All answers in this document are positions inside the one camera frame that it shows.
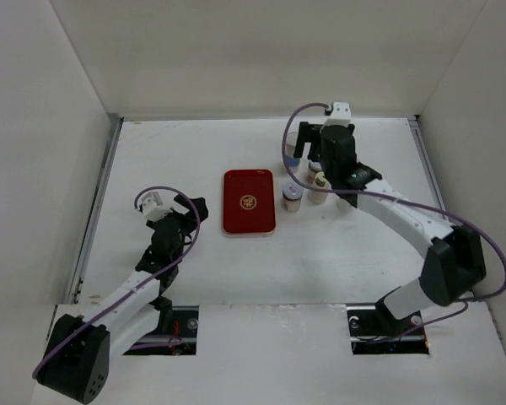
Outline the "small jar red label lid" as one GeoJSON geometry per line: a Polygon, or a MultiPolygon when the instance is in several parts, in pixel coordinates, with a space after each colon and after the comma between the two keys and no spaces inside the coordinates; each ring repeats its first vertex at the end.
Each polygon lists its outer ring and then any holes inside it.
{"type": "Polygon", "coordinates": [[[320,172],[322,172],[321,164],[310,160],[308,162],[306,181],[309,184],[313,184],[315,182],[316,175],[320,172]]]}

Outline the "tall blue label spice bottle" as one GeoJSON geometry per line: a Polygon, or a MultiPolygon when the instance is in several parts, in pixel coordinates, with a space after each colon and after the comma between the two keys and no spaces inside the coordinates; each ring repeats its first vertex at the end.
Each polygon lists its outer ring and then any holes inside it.
{"type": "Polygon", "coordinates": [[[301,161],[301,158],[294,157],[297,140],[298,133],[289,132],[285,138],[283,147],[283,166],[288,168],[294,174],[298,173],[301,161]]]}

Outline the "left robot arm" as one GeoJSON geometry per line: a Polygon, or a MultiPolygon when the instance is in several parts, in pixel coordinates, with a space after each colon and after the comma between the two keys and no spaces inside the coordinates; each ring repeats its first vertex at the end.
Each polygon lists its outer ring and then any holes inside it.
{"type": "Polygon", "coordinates": [[[91,310],[65,314],[54,324],[32,377],[38,384],[81,404],[91,403],[106,383],[111,361],[131,350],[145,350],[141,338],[160,337],[172,327],[172,304],[164,292],[196,244],[208,217],[203,197],[174,189],[170,204],[162,186],[140,191],[134,208],[152,230],[151,241],[126,281],[91,310]]]}

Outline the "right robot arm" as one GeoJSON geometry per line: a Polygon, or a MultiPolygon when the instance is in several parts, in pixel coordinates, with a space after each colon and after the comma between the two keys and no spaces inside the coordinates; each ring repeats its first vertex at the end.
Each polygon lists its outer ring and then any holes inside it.
{"type": "Polygon", "coordinates": [[[299,124],[294,156],[308,148],[309,160],[320,164],[332,190],[346,203],[381,221],[423,258],[420,275],[380,298],[374,324],[396,332],[405,318],[432,306],[446,307],[486,276],[480,235],[466,224],[451,224],[414,207],[383,176],[358,161],[355,126],[299,124]]]}

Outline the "cream yellow cap bottle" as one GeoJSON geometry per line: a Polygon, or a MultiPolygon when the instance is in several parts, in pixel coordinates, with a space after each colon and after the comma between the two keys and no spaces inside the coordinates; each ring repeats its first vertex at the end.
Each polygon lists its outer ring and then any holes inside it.
{"type": "Polygon", "coordinates": [[[323,171],[317,173],[311,184],[312,189],[309,191],[309,200],[314,205],[323,204],[328,198],[328,190],[330,187],[329,181],[323,171]]]}

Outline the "silver cap white bottle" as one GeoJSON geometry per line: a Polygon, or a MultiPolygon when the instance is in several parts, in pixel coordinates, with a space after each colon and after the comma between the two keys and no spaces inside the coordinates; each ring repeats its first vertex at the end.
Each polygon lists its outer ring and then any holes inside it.
{"type": "Polygon", "coordinates": [[[336,200],[336,206],[342,212],[352,211],[353,210],[353,206],[347,200],[345,200],[344,198],[341,198],[341,197],[339,197],[336,200]]]}

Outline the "red rectangular tray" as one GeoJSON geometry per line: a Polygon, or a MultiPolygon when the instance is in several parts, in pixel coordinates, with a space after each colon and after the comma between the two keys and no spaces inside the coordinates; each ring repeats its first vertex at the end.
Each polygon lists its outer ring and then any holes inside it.
{"type": "Polygon", "coordinates": [[[271,171],[229,170],[223,175],[222,227],[227,235],[267,235],[275,230],[271,171]]]}

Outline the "right aluminium table rail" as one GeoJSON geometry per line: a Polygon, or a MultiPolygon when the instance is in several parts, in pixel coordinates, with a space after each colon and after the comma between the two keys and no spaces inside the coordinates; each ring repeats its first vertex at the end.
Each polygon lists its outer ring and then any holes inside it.
{"type": "Polygon", "coordinates": [[[442,193],[439,189],[439,184],[437,182],[433,166],[431,163],[431,160],[428,155],[428,151],[426,149],[425,142],[423,140],[422,131],[419,125],[419,116],[409,116],[407,118],[408,125],[410,127],[412,137],[414,139],[414,142],[416,144],[416,148],[420,157],[420,160],[422,162],[423,169],[426,173],[426,177],[428,179],[428,186],[433,194],[433,200],[434,205],[437,208],[440,208],[442,210],[446,210],[444,199],[442,196],[442,193]]]}

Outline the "aluminium table rail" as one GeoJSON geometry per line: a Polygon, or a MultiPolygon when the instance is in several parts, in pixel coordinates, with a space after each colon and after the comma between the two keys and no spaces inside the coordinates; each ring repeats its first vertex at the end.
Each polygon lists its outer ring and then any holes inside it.
{"type": "Polygon", "coordinates": [[[428,186],[433,194],[433,200],[434,205],[437,208],[440,208],[442,210],[446,210],[444,199],[442,196],[442,193],[439,189],[439,184],[437,182],[433,166],[431,163],[431,160],[428,155],[428,151],[426,149],[425,142],[423,140],[422,131],[419,125],[419,116],[409,116],[407,118],[408,125],[410,127],[412,137],[414,139],[414,142],[416,144],[416,148],[420,157],[420,160],[422,162],[423,169],[426,173],[426,177],[428,179],[428,186]]]}
{"type": "Polygon", "coordinates": [[[88,266],[89,255],[94,242],[94,236],[100,217],[101,208],[105,198],[105,192],[110,178],[110,172],[116,155],[117,144],[121,134],[124,118],[116,113],[108,115],[110,119],[110,130],[107,136],[105,152],[101,161],[98,180],[89,211],[88,222],[84,229],[78,257],[75,261],[71,282],[64,299],[66,304],[77,304],[80,296],[83,281],[88,266]]]}

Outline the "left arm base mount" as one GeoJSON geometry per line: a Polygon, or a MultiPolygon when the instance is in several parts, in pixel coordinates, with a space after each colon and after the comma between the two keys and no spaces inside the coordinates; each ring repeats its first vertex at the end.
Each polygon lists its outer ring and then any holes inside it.
{"type": "Polygon", "coordinates": [[[174,305],[165,297],[152,302],[159,311],[158,325],[126,351],[126,356],[189,356],[196,354],[200,311],[198,306],[174,305]]]}

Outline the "left aluminium table rail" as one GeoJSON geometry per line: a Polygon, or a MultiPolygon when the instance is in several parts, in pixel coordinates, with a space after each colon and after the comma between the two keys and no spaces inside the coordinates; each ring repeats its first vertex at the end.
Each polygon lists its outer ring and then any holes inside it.
{"type": "Polygon", "coordinates": [[[78,257],[75,261],[71,282],[64,299],[66,304],[77,304],[80,296],[83,281],[88,266],[89,255],[94,242],[94,236],[100,217],[101,208],[105,198],[105,192],[110,178],[110,172],[116,155],[117,144],[121,134],[124,118],[116,113],[108,115],[110,119],[110,130],[107,136],[105,152],[101,161],[98,180],[89,211],[88,222],[84,229],[78,257]]]}

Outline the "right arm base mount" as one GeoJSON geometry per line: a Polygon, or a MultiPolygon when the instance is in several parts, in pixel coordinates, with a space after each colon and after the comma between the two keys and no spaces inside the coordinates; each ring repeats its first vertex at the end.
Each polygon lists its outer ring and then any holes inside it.
{"type": "Polygon", "coordinates": [[[347,324],[351,350],[355,355],[429,354],[422,313],[414,312],[401,320],[384,324],[373,305],[348,305],[347,324]]]}

